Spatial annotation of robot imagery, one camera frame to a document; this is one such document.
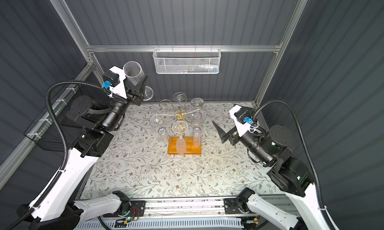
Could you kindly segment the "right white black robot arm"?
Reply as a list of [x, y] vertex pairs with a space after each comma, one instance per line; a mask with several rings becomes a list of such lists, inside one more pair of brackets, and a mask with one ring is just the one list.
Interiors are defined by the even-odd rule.
[[225, 132], [217, 123], [216, 130], [225, 143], [240, 142], [254, 155], [257, 162], [269, 167], [267, 175], [271, 181], [292, 201], [299, 215], [289, 214], [261, 198], [250, 188], [244, 188], [235, 200], [225, 199], [227, 214], [239, 211], [243, 214], [256, 214], [281, 230], [336, 230], [337, 225], [328, 213], [326, 206], [320, 206], [316, 193], [314, 174], [306, 165], [292, 155], [291, 131], [274, 125], [260, 137], [249, 132], [240, 136], [236, 127]]

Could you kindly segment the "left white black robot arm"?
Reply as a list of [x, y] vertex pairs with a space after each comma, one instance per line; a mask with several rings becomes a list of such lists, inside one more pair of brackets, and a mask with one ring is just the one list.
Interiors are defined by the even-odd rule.
[[93, 200], [71, 200], [86, 173], [109, 147], [112, 132], [119, 129], [128, 106], [139, 106], [144, 100], [148, 76], [136, 85], [128, 80], [119, 80], [114, 73], [105, 74], [104, 78], [105, 82], [96, 89], [109, 97], [108, 104], [100, 104], [83, 95], [73, 101], [67, 113], [69, 119], [83, 127], [71, 145], [67, 143], [51, 103], [51, 94], [58, 84], [47, 89], [45, 102], [63, 142], [63, 162], [42, 192], [30, 204], [18, 208], [18, 219], [10, 225], [11, 229], [28, 222], [31, 230], [72, 230], [80, 223], [107, 214], [125, 219], [139, 216], [130, 198], [121, 191]]

